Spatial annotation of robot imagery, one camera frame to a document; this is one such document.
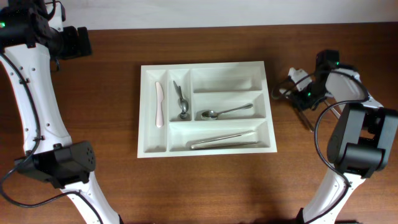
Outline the metal chopstick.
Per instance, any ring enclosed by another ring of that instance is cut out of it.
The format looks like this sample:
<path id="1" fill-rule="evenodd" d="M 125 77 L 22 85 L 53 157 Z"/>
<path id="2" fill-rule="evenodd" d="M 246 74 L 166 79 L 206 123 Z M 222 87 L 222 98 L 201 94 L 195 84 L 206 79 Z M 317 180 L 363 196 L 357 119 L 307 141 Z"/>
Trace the metal chopstick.
<path id="1" fill-rule="evenodd" d="M 230 143 L 223 143 L 223 144 L 212 144 L 212 145 L 206 145 L 206 146 L 192 145 L 192 146 L 190 146 L 190 149 L 191 150 L 217 149 L 217 148 L 232 147 L 232 146 L 245 146 L 245 145 L 257 144 L 257 143 L 258 143 L 258 141 L 249 141 L 249 142 L 230 142 Z"/>
<path id="2" fill-rule="evenodd" d="M 253 134 L 255 131 L 246 131 L 243 133 L 236 133 L 236 134 L 229 134 L 229 135 L 224 135 L 224 136 L 217 136 L 215 138 L 208 138 L 208 139 L 202 139 L 202 140 L 197 140 L 193 141 L 191 145 L 196 145 L 196 144 L 203 144 L 203 143 L 208 143 L 208 142 L 214 142 L 214 141 L 220 141 L 224 139 L 230 139 L 230 138 L 236 138 L 240 136 L 245 136 L 249 134 Z"/>

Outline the pink plastic knife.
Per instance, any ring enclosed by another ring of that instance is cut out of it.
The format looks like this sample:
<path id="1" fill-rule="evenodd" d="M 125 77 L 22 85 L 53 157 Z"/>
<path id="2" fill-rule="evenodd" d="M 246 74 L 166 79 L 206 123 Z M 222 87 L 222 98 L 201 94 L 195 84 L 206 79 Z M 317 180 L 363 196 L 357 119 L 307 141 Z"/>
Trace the pink plastic knife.
<path id="1" fill-rule="evenodd" d="M 155 83 L 156 95 L 157 95 L 157 109 L 155 116 L 155 125 L 161 128 L 164 125 L 164 115 L 162 109 L 162 102 L 164 100 L 164 92 L 162 85 L 159 82 Z"/>

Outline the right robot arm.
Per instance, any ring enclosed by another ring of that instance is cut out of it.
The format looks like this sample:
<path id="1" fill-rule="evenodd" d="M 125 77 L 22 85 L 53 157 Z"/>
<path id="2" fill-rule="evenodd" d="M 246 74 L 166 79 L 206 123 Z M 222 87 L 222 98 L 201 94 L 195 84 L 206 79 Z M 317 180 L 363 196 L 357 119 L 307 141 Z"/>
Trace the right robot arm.
<path id="1" fill-rule="evenodd" d="M 397 132 L 397 110 L 376 101 L 362 84 L 358 69 L 341 63 L 337 50 L 319 52 L 312 73 L 291 68 L 287 81 L 293 85 L 281 95 L 299 112 L 315 110 L 327 98 L 335 100 L 310 127 L 315 150 L 327 172 L 314 198 L 299 210 L 295 221 L 336 223 L 354 190 L 387 166 Z M 318 142 L 320 123 L 335 108 L 341 112 L 323 155 Z"/>

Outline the metal tablespoon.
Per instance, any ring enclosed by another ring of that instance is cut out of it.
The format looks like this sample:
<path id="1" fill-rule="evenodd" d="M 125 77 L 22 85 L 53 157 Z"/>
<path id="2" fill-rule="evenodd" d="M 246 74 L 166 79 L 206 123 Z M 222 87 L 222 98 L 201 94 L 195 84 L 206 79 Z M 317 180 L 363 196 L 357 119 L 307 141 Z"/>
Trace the metal tablespoon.
<path id="1" fill-rule="evenodd" d="M 200 118 L 201 118 L 202 120 L 205 120 L 205 121 L 217 120 L 218 117 L 219 117 L 221 114 L 225 114 L 225 113 L 229 113 L 229 112 L 234 112 L 234 111 L 239 111 L 239 110 L 246 110 L 246 109 L 252 108 L 253 106 L 254 106 L 254 105 L 253 105 L 252 103 L 248 103 L 248 104 L 246 104 L 246 105 L 239 106 L 239 107 L 237 107 L 237 108 L 232 108 L 232 109 L 229 109 L 229 110 L 224 110 L 224 111 L 219 111 L 219 112 L 213 111 L 213 110 L 207 110 L 207 111 L 202 112 L 202 114 L 200 115 Z"/>

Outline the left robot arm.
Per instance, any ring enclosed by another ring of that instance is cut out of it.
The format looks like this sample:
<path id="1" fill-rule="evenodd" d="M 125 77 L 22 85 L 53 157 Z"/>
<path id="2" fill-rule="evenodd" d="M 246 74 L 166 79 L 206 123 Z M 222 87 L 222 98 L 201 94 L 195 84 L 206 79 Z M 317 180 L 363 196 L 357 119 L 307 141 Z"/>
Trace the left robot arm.
<path id="1" fill-rule="evenodd" d="M 64 26 L 65 19 L 60 1 L 9 1 L 1 9 L 1 64 L 24 132 L 13 170 L 58 189 L 87 223 L 121 223 L 96 180 L 92 145 L 73 142 L 60 116 L 51 63 L 92 53 L 86 27 Z"/>

